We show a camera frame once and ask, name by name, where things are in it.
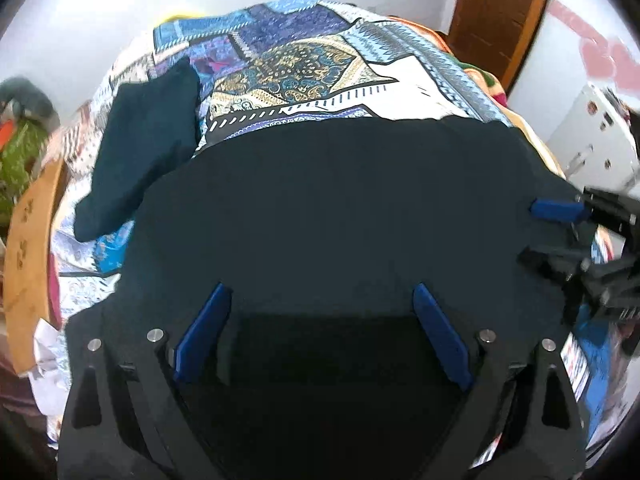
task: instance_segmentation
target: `black garment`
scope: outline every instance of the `black garment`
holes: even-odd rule
[[[91,193],[76,206],[79,242],[117,230],[160,176],[193,156],[198,75],[187,58],[158,79],[123,84],[113,101],[95,162]]]
[[[204,377],[180,395],[225,474],[409,478],[462,399],[413,314],[414,287],[427,286],[472,361],[483,328],[522,360],[542,338],[564,341],[562,292],[516,258],[568,242],[529,205],[575,193],[497,122],[245,134],[146,192],[118,290],[94,307],[102,338],[121,360],[151,328],[175,344],[222,282],[232,313]],[[72,370],[100,336],[78,336],[83,314],[68,326]]]

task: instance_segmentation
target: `brown door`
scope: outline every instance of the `brown door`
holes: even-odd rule
[[[448,43],[456,57],[514,81],[546,0],[458,0]]]

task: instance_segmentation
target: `patchwork bedsheet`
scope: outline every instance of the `patchwork bedsheet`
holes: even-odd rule
[[[202,137],[194,156],[225,139],[295,121],[455,114],[516,125],[550,170],[561,174],[526,122],[491,98],[486,85],[481,88],[484,80],[478,71],[468,68],[465,73],[443,45],[437,36],[406,23],[324,0],[278,0],[225,16],[178,19],[140,35],[121,53],[75,120],[58,130],[49,145],[47,158],[63,156],[72,175],[51,235],[63,322],[114,291],[134,228],[131,219],[117,232],[89,243],[76,241],[73,232],[75,206],[91,189],[113,99],[121,84],[156,78],[183,57],[189,58],[201,85],[194,112]],[[593,256],[607,257],[600,237]],[[576,397],[587,399],[591,410],[590,435],[603,419],[614,354],[614,335],[609,335],[613,330],[599,330],[605,335],[598,343],[593,343],[593,330],[586,326],[563,349]],[[68,390],[63,331],[48,348],[56,362],[56,387]],[[42,363],[42,375],[50,364]],[[62,412],[47,415],[55,446]],[[489,448],[478,463],[492,453]]]

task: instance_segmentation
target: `pink heart decal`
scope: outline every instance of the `pink heart decal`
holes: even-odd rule
[[[580,40],[580,54],[587,76],[596,79],[611,79],[616,74],[616,66],[607,48],[598,46],[594,40]]]
[[[640,64],[631,57],[628,48],[617,41],[611,45],[610,53],[616,64],[616,88],[620,91],[640,92]]]

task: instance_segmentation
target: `blue gripper pad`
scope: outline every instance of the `blue gripper pad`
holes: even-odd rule
[[[535,218],[564,223],[578,223],[589,217],[589,210],[580,202],[557,202],[537,199],[529,209]]]
[[[466,391],[473,382],[469,371],[469,352],[423,283],[414,288],[414,311],[444,373],[462,391]]]
[[[192,383],[198,379],[230,311],[231,289],[219,283],[175,349],[175,381]]]

